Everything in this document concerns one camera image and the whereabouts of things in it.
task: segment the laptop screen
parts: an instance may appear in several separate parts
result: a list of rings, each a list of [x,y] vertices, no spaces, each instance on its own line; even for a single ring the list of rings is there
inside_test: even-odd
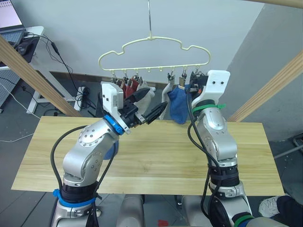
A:
[[[12,3],[0,0],[0,30],[4,28],[18,28],[22,25]]]

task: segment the blue sock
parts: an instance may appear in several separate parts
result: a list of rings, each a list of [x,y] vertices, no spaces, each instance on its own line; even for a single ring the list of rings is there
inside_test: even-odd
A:
[[[115,155],[118,153],[118,149],[119,149],[119,142],[116,141],[116,149],[114,150],[114,145],[106,152],[106,154],[103,157],[103,160],[109,160],[113,153],[115,153]]]
[[[178,124],[184,124],[187,120],[186,89],[188,89],[188,87],[189,84],[186,84],[185,89],[176,87],[167,93],[170,99],[170,117]]]

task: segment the wooden table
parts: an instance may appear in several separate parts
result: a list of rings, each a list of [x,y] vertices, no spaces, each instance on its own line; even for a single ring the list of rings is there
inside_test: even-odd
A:
[[[97,120],[42,117],[12,189],[52,192],[58,188],[50,164],[53,144],[66,131]],[[200,195],[207,160],[205,154],[189,141],[187,126],[156,120],[151,125],[132,129],[130,135],[125,133],[120,137],[118,154],[98,192]],[[231,122],[228,128],[238,144],[239,173],[246,194],[284,195],[263,125]],[[61,176],[64,155],[75,144],[79,132],[67,136],[57,147],[55,161]],[[103,162],[101,173],[107,162]]]

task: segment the wooden beam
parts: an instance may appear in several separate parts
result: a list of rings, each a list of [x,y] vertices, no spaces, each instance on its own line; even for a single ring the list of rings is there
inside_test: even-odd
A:
[[[47,98],[54,106],[67,116],[81,117],[61,95],[36,72],[24,58],[0,35],[0,61],[6,64],[29,86]]]
[[[303,72],[303,50],[284,66],[266,85],[241,106],[229,119],[240,122]]]
[[[303,9],[303,0],[246,0]]]

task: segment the red object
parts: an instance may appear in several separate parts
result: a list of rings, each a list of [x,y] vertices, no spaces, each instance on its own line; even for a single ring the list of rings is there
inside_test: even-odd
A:
[[[158,220],[158,226],[162,227],[162,226],[169,226],[169,222],[165,221],[165,220]]]
[[[123,90],[123,98],[126,98],[126,85],[124,81],[118,80],[117,85]]]
[[[133,94],[133,92],[135,92],[138,88],[139,83],[134,79],[131,78],[131,85],[126,87],[126,91],[125,91],[125,96],[126,98],[128,98],[129,96],[131,96]]]

